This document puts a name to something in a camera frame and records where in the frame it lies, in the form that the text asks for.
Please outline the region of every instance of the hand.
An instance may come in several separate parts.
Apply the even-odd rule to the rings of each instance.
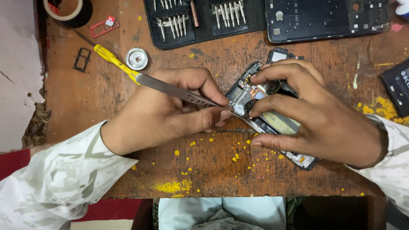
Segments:
[[[222,106],[229,99],[219,90],[207,69],[160,69],[151,77],[202,95]],[[101,127],[109,150],[125,155],[155,147],[184,135],[225,125],[231,112],[223,107],[198,108],[146,86],[138,86],[124,108]]]
[[[287,80],[299,98],[282,94],[265,97],[255,103],[249,116],[258,117],[274,110],[301,126],[294,135],[257,135],[252,145],[295,151],[360,168],[372,167],[384,158],[388,146],[386,132],[331,94],[312,63],[288,59],[267,64],[250,80],[259,85],[280,79]]]

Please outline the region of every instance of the black sim card tray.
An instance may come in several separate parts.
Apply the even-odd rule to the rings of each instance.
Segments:
[[[87,56],[81,55],[82,50],[88,51],[88,55],[87,55]],[[89,61],[89,59],[90,59],[90,56],[91,56],[91,50],[89,50],[89,49],[87,49],[87,48],[82,48],[82,47],[81,47],[81,48],[79,49],[77,58],[75,59],[74,67],[72,67],[72,68],[75,69],[75,70],[81,71],[81,72],[85,72],[85,68],[87,67],[87,63],[88,63],[88,61]],[[80,57],[83,57],[83,58],[85,59],[85,60],[84,60],[84,68],[82,68],[82,69],[77,66],[78,60],[79,60]]]

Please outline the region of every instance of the white pants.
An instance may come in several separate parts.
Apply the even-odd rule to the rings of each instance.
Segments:
[[[265,230],[285,230],[284,197],[162,198],[159,201],[159,230],[186,230],[204,223],[217,209]]]

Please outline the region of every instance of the camouflage sleeve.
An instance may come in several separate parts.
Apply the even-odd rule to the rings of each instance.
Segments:
[[[35,154],[0,182],[0,229],[69,229],[138,162],[106,148],[104,123]]]
[[[375,182],[388,199],[409,216],[409,128],[376,115],[367,117],[388,132],[388,153],[372,168],[349,168]]]

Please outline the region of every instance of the wooden workbench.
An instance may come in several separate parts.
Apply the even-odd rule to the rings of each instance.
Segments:
[[[227,92],[251,62],[265,63],[269,50],[274,47],[268,42],[267,32],[259,31],[162,51],[152,44],[142,1],[93,2],[90,22],[78,30],[123,62],[129,49],[144,49],[149,63],[143,73],[154,68],[205,67],[220,89]],[[384,116],[381,110],[376,111],[377,107],[384,106],[377,103],[376,98],[388,99],[379,75],[407,59],[409,53],[405,50],[409,46],[409,26],[394,14],[394,8],[391,6],[391,23],[406,25],[399,32],[389,29],[374,36],[281,47],[314,62],[322,71],[328,89],[347,104],[360,111],[367,105]],[[115,16],[120,27],[92,39],[88,27],[105,20],[107,15]],[[79,48],[92,47],[73,31],[60,28],[51,19],[48,22],[49,74],[45,89],[47,109],[52,110],[52,115],[47,143],[57,143],[112,118],[137,85],[94,52],[86,73],[72,69]],[[360,196],[362,192],[383,195],[374,183],[342,164],[323,160],[312,171],[302,171],[289,159],[280,159],[279,153],[250,147],[246,140],[253,136],[254,132],[244,122],[231,118],[214,135],[197,133],[141,151],[136,169],[127,171],[105,198]],[[179,150],[180,155],[175,155],[175,150]],[[232,158],[236,153],[239,159],[234,162]]]

